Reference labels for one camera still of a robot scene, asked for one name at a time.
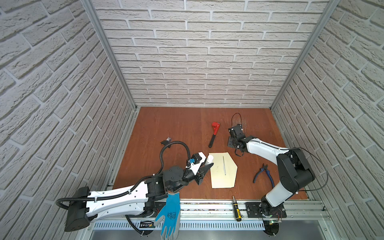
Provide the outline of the aluminium front rail frame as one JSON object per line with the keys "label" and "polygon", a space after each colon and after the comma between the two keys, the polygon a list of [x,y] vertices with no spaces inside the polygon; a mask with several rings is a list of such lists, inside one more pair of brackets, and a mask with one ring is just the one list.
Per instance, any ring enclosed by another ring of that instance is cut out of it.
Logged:
{"label": "aluminium front rail frame", "polygon": [[[243,219],[237,222],[232,200],[181,200],[177,240],[341,240],[329,212],[321,201],[286,201],[286,217],[250,218],[248,205],[240,201]],[[140,237],[124,216],[110,217],[80,230],[71,240],[160,240],[163,224]]]}

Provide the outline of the white glue stick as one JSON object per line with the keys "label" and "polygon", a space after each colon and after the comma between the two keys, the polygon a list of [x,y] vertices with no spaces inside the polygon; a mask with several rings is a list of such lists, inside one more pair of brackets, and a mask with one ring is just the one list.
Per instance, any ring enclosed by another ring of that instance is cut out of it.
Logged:
{"label": "white glue stick", "polygon": [[210,165],[213,163],[213,161],[214,161],[214,156],[208,155],[208,157],[206,158],[205,165]]}

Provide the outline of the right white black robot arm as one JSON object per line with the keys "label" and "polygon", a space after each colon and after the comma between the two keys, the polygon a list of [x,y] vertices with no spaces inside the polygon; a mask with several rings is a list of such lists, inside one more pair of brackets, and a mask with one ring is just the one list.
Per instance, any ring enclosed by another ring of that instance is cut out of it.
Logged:
{"label": "right white black robot arm", "polygon": [[229,146],[243,153],[258,155],[278,167],[279,183],[261,200],[260,213],[264,217],[272,217],[286,200],[316,179],[300,148],[278,147],[255,137],[246,137],[243,133],[231,133]]}

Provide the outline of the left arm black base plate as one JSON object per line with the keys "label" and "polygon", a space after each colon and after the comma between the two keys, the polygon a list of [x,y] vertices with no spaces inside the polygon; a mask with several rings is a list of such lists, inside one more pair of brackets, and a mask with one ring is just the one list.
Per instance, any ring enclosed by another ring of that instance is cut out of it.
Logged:
{"label": "left arm black base plate", "polygon": [[145,203],[144,212],[141,214],[128,215],[130,218],[154,218],[165,206],[166,202],[148,202]]}

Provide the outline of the cream yellow envelope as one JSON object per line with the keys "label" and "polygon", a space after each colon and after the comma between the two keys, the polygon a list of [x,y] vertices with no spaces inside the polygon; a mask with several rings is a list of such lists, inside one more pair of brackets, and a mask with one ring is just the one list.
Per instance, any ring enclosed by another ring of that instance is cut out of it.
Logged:
{"label": "cream yellow envelope", "polygon": [[209,153],[213,157],[211,183],[213,189],[230,189],[235,186],[238,166],[229,153]]}

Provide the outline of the black yellow screwdriver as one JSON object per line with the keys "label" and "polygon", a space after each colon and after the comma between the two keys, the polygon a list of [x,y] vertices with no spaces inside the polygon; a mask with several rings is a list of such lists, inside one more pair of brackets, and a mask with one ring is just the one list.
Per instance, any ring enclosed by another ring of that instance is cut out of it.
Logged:
{"label": "black yellow screwdriver", "polygon": [[238,206],[238,202],[236,201],[236,198],[234,196],[232,196],[232,198],[233,198],[232,205],[233,205],[233,209],[234,209],[235,219],[237,222],[241,222],[242,221],[242,215],[241,215],[241,212],[240,212],[240,209]]}

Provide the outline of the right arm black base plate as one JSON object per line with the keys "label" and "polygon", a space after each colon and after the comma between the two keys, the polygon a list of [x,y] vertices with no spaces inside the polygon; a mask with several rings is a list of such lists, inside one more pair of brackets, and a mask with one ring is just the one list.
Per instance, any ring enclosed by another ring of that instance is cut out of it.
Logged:
{"label": "right arm black base plate", "polygon": [[287,213],[284,205],[270,207],[267,202],[246,202],[247,215],[249,218],[286,218]]}

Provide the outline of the red black pipe wrench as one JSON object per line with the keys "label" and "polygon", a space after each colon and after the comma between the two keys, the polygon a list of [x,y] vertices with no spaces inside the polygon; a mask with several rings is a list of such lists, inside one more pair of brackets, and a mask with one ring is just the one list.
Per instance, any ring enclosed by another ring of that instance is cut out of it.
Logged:
{"label": "red black pipe wrench", "polygon": [[218,123],[218,122],[213,122],[212,123],[213,134],[212,134],[212,137],[211,137],[211,140],[210,140],[210,143],[209,143],[209,148],[212,148],[220,126],[221,126],[221,124]]}

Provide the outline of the small black clear plug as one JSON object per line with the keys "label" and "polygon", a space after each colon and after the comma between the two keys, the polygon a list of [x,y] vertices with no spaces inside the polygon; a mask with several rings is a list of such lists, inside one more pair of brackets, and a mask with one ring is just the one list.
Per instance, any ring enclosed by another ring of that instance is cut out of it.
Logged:
{"label": "small black clear plug", "polygon": [[172,138],[167,138],[166,140],[161,141],[161,145],[166,146],[172,141]]}

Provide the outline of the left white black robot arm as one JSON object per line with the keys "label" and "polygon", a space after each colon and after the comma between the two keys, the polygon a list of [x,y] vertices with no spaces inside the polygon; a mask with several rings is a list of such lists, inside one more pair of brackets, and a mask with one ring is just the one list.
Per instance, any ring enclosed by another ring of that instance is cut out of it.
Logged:
{"label": "left white black robot arm", "polygon": [[156,202],[178,193],[190,182],[200,185],[213,166],[204,164],[198,170],[182,170],[173,166],[155,176],[145,177],[133,186],[110,191],[79,188],[72,197],[56,204],[67,210],[65,232],[84,229],[90,223],[117,215],[149,217],[156,211]]}

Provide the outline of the blue grey work glove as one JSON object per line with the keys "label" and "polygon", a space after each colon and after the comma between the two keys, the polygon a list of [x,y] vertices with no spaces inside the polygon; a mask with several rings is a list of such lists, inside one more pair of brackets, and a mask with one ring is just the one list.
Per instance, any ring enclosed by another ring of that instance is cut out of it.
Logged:
{"label": "blue grey work glove", "polygon": [[181,218],[180,194],[169,194],[166,205],[160,210],[155,218],[154,226],[163,223],[161,240],[176,240],[179,235]]}

